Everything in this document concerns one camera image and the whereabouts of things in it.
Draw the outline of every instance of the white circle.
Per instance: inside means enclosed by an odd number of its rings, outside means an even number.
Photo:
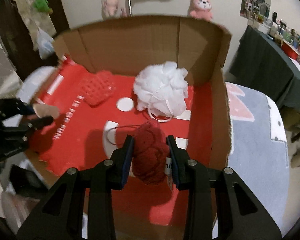
[[[120,98],[117,101],[117,108],[123,112],[129,112],[133,109],[134,102],[131,98]]]

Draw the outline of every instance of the red bath sponge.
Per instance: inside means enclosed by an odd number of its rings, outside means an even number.
[[[168,156],[169,146],[157,120],[151,119],[135,130],[132,172],[138,179],[149,185],[163,182]]]
[[[97,106],[113,96],[115,87],[110,71],[101,70],[90,74],[81,83],[81,94],[90,106]]]

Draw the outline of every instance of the screw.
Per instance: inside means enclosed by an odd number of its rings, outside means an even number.
[[[108,159],[108,160],[105,160],[105,161],[103,162],[103,164],[104,164],[105,166],[111,166],[111,165],[113,164],[113,161],[110,160],[110,159]]]
[[[77,169],[76,168],[69,168],[68,170],[67,170],[67,173],[69,174],[69,175],[73,175],[73,174],[75,174],[77,172]]]
[[[225,173],[230,175],[230,174],[233,173],[233,169],[231,169],[231,168],[229,168],[229,167],[226,167],[226,168],[225,168]]]
[[[190,165],[190,166],[196,166],[197,162],[195,160],[189,160],[188,161],[188,165]]]

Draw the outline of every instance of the white bath sponge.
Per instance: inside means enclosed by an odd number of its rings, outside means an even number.
[[[138,96],[139,111],[148,109],[152,118],[152,114],[173,118],[186,110],[188,83],[185,77],[188,71],[177,67],[177,63],[167,61],[140,71],[133,84],[133,91]]]

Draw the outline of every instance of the stuffed animal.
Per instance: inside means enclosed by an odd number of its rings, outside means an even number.
[[[119,0],[102,0],[102,8],[106,17],[113,17],[118,10]]]
[[[49,7],[48,0],[35,0],[32,5],[38,12],[53,13],[53,10]]]
[[[211,21],[211,4],[210,0],[191,0],[190,16],[197,19]]]

